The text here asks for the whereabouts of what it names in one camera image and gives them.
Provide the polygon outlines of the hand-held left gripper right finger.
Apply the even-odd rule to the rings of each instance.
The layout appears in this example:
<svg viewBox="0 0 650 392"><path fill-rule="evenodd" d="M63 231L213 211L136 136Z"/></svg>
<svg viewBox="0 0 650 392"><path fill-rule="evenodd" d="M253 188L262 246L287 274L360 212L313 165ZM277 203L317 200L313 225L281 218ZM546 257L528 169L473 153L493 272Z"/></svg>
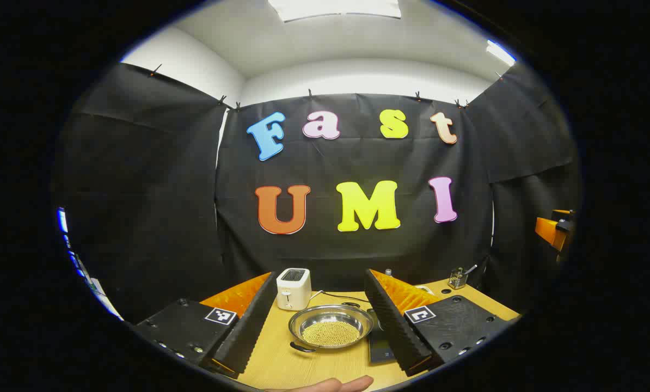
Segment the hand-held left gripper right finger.
<svg viewBox="0 0 650 392"><path fill-rule="evenodd" d="M372 269L365 271L364 291L407 376L469 355L518 320L488 310L461 290L436 296Z"/></svg>

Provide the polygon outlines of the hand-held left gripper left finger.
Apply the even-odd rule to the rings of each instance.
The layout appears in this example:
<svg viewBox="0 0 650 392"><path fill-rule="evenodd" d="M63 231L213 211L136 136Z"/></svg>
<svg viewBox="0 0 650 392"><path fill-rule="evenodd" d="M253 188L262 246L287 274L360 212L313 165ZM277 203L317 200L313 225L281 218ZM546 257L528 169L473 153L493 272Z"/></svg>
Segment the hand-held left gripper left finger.
<svg viewBox="0 0 650 392"><path fill-rule="evenodd" d="M133 330L186 362L236 379L275 301L275 280L271 271L203 301L178 299Z"/></svg>

